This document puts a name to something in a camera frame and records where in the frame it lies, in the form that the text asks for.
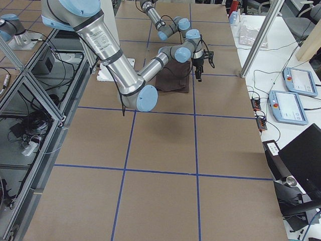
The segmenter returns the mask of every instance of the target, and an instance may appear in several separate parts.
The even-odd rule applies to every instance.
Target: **chair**
[[[311,8],[308,8],[300,13],[297,18],[284,19],[286,25],[296,40],[301,41],[306,39],[315,27],[315,24],[310,19],[300,17],[303,13],[306,13],[309,10],[311,10],[311,19],[317,23],[321,19],[321,4],[317,4],[314,7],[312,6]]]
[[[253,12],[258,15],[266,15],[269,11],[270,5],[274,0],[247,0],[247,5],[250,7],[249,12]]]

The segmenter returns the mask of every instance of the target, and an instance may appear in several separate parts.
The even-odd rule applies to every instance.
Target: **small robot arm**
[[[28,31],[15,14],[5,14],[0,17],[0,36],[5,41],[14,38],[19,46],[24,46],[31,42]]]
[[[125,107],[150,111],[157,103],[158,93],[147,83],[170,60],[184,63],[192,57],[194,65],[194,59],[202,59],[204,54],[201,35],[198,30],[190,28],[187,19],[176,17],[174,23],[166,25],[151,1],[142,0],[141,6],[155,24],[161,39],[165,40],[180,31],[185,41],[181,45],[161,48],[138,73],[105,25],[100,0],[42,0],[42,18],[49,27],[75,31],[83,37],[115,78],[120,100]]]

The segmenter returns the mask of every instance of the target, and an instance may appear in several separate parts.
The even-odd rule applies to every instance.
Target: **white table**
[[[265,16],[241,16],[241,17],[244,18],[242,20],[243,24],[246,24],[253,28],[260,28],[265,18]],[[239,44],[239,38],[235,34],[236,27],[231,26],[231,28],[234,34],[234,41],[235,41],[236,47],[238,48],[238,55],[240,58],[240,62],[241,62],[241,65],[243,66],[250,52],[250,50],[244,50],[244,49],[250,49],[250,46]],[[246,76],[246,83],[248,86],[254,87],[254,75],[253,75],[254,70],[261,70],[264,72],[281,71],[284,64],[287,62],[287,60],[291,56],[293,50],[297,47],[297,43],[293,35],[291,34],[290,30],[286,26],[282,17],[277,17],[275,19],[269,33],[267,34],[267,41],[268,41],[267,49],[278,49],[282,46],[286,46],[289,44],[290,45],[288,47],[284,47],[279,50],[271,50],[271,51],[263,51],[264,49],[262,48],[259,51],[248,75]],[[287,67],[294,67],[302,63],[297,61],[295,57],[295,53],[292,55],[289,63],[287,64]],[[321,84],[317,75],[315,74],[312,67],[310,66],[309,62],[303,63],[297,68],[310,70],[313,74],[315,83]],[[266,73],[256,71],[255,87],[265,92],[269,92],[271,88],[272,90],[288,91],[285,87],[282,73],[266,74]],[[319,93],[317,98],[321,98],[321,94],[320,94],[321,88],[317,87],[317,90]],[[257,89],[254,89],[254,91],[258,92],[260,97],[267,98],[266,93]],[[316,108],[321,106],[321,101],[312,99],[310,97],[300,95],[300,99],[304,108]],[[261,107],[262,107],[262,110],[267,114],[267,120],[272,124],[276,125],[281,132],[280,139],[277,142],[281,149],[284,146],[286,146],[290,141],[292,141],[296,136],[302,133],[312,123],[316,123],[319,127],[321,127],[321,109],[305,112],[309,122],[309,124],[306,126],[281,124],[276,122],[272,114],[272,111],[270,107],[267,106],[266,102],[267,102],[267,99],[261,99]],[[277,140],[279,136],[277,129],[269,123],[267,124],[267,128],[268,130],[262,133],[261,140],[262,141]],[[288,238],[297,239],[298,235],[300,234],[299,231],[296,233],[290,233],[289,230],[291,230],[291,227],[289,226],[289,224],[285,221],[284,225],[288,234]],[[312,225],[305,240],[307,240],[308,237],[321,238],[321,224]]]

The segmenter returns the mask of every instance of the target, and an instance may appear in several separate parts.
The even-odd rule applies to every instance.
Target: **light blue joint cap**
[[[164,47],[161,47],[159,50],[158,50],[158,54],[162,51],[162,49],[163,49]]]
[[[191,26],[191,23],[188,19],[184,18],[179,21],[179,29],[186,30]]]
[[[162,40],[162,41],[165,41],[165,40],[168,39],[167,35],[164,34],[162,31],[159,31],[159,32],[157,33],[157,35],[159,36],[160,40]]]
[[[200,37],[201,37],[200,32],[197,29],[188,30],[186,33],[187,39],[198,39]]]
[[[44,23],[44,25],[46,25],[50,28],[60,29],[60,30],[65,30],[65,31],[70,31],[70,32],[74,31],[74,29],[70,25],[59,23],[55,20],[48,19],[42,15],[41,15],[41,17],[42,17],[42,22]]]
[[[148,84],[138,94],[137,109],[143,112],[151,111],[155,107],[157,99],[158,93],[156,88]]]
[[[180,63],[185,63],[191,57],[191,52],[188,48],[181,47],[175,52],[175,59]]]
[[[4,41],[9,41],[12,38],[8,33],[4,31],[0,31],[0,36],[4,39]]]
[[[175,21],[177,18],[182,18],[182,17],[180,17],[180,16],[176,16],[173,20]]]
[[[18,16],[15,14],[4,14],[1,16],[3,20],[19,20]]]
[[[91,17],[100,11],[100,0],[59,0],[59,2],[69,12],[81,17]]]

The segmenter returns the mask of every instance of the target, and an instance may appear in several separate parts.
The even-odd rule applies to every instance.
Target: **brown cloth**
[[[165,65],[164,69],[156,75],[155,88],[162,92],[176,91],[188,93],[190,65],[190,61],[180,63],[175,59],[171,60]]]

